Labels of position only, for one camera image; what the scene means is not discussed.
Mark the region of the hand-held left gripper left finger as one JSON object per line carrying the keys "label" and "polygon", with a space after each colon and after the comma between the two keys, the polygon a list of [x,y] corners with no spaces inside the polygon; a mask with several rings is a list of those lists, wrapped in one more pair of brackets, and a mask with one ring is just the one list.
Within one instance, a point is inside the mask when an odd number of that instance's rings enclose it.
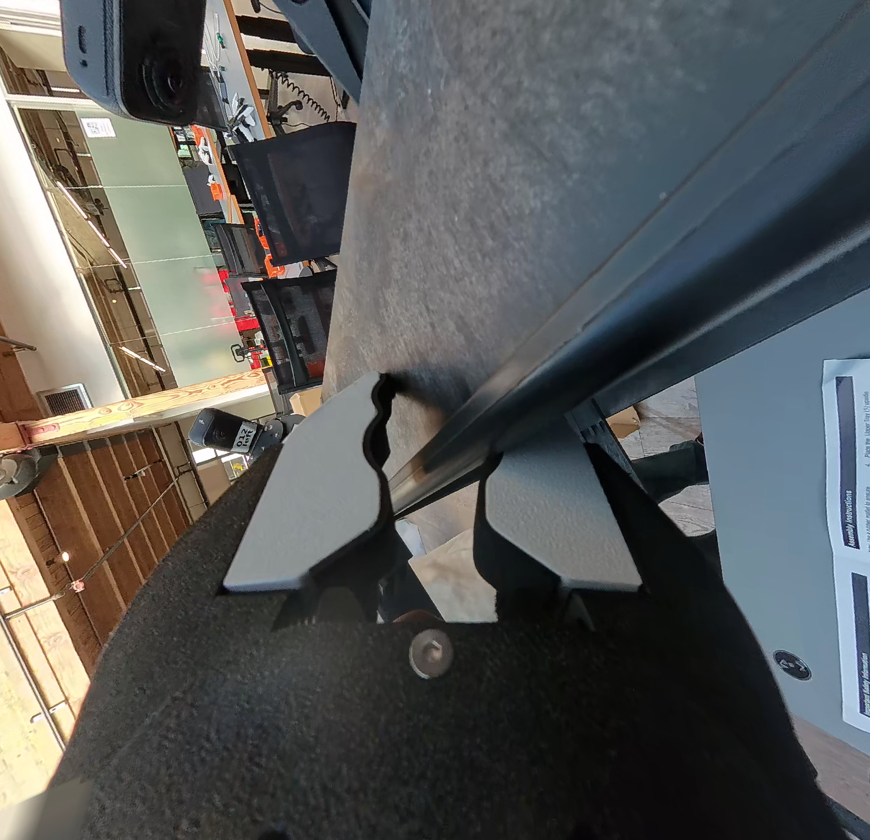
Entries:
{"label": "hand-held left gripper left finger", "polygon": [[364,374],[288,434],[223,577],[225,590],[300,588],[393,525],[372,448],[389,419],[386,382],[375,371]]}

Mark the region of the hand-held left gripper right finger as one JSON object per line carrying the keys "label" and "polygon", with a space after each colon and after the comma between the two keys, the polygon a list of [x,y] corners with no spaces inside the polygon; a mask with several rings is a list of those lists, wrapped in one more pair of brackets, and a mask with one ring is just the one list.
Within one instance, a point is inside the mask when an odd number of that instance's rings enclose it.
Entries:
{"label": "hand-held left gripper right finger", "polygon": [[497,592],[642,584],[584,444],[516,448],[478,490],[473,560]]}

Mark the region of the black plastic cart leg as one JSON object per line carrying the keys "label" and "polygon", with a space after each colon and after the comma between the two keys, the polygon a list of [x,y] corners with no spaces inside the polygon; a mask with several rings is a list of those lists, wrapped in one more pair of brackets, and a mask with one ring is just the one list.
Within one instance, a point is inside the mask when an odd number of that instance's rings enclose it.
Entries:
{"label": "black plastic cart leg", "polygon": [[625,497],[625,488],[612,481],[615,469],[620,468],[625,473],[626,479],[631,479],[638,487],[639,493],[643,493],[648,501],[653,500],[640,480],[633,461],[625,453],[622,443],[594,400],[577,404],[565,411],[564,417],[583,443],[592,465],[593,476],[597,479],[605,499],[611,500],[611,490],[614,488],[619,490],[621,497]]}

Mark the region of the black plastic cart tray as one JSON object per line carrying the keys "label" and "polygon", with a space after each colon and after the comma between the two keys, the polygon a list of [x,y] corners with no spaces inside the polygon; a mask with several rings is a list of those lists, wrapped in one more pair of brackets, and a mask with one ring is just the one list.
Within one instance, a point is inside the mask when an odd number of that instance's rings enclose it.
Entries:
{"label": "black plastic cart tray", "polygon": [[413,510],[868,290],[868,0],[372,0],[324,393]]}

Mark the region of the wooden beam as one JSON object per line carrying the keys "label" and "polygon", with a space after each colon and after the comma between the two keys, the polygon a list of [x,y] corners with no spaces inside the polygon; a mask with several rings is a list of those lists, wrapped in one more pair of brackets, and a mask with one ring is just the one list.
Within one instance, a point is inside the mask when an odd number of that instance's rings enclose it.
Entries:
{"label": "wooden beam", "polygon": [[1,452],[122,434],[178,421],[206,407],[226,408],[268,394],[265,372],[253,369],[37,421],[4,422]]}

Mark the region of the frosted glass partition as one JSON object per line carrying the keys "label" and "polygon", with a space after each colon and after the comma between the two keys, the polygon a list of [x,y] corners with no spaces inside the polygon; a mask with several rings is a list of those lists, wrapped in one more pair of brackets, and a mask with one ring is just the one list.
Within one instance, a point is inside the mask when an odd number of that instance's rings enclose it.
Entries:
{"label": "frosted glass partition", "polygon": [[96,110],[14,110],[122,386],[153,392],[245,370],[170,130]]}

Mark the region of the round grey ceiling fixture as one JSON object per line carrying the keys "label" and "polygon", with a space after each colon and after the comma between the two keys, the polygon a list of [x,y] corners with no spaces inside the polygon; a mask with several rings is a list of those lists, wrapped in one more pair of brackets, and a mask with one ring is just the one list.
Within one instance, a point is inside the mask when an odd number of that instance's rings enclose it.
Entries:
{"label": "round grey ceiling fixture", "polygon": [[2,454],[1,501],[25,494],[38,480],[38,453],[24,451]]}

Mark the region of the white instruction sheet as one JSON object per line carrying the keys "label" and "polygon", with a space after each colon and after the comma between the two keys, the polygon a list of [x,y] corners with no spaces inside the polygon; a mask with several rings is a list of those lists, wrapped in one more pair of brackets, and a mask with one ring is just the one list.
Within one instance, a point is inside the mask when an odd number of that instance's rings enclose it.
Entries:
{"label": "white instruction sheet", "polygon": [[824,361],[821,395],[842,717],[868,733],[869,360]]}

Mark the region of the wall air vent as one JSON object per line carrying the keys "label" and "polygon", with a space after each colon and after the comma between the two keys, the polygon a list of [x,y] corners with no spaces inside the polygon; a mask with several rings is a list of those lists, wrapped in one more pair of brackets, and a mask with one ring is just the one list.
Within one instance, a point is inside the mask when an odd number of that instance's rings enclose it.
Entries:
{"label": "wall air vent", "polygon": [[92,400],[81,382],[34,393],[44,417],[62,416],[92,408]]}

